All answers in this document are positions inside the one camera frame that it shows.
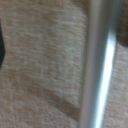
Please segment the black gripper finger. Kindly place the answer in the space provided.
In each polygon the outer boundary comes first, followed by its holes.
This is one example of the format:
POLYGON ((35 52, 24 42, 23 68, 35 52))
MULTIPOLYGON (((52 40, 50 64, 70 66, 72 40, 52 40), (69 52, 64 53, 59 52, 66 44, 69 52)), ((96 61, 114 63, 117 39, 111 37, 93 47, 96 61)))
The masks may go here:
POLYGON ((4 56, 5 56, 5 47, 4 47, 2 28, 0 24, 0 68, 2 67, 4 56))

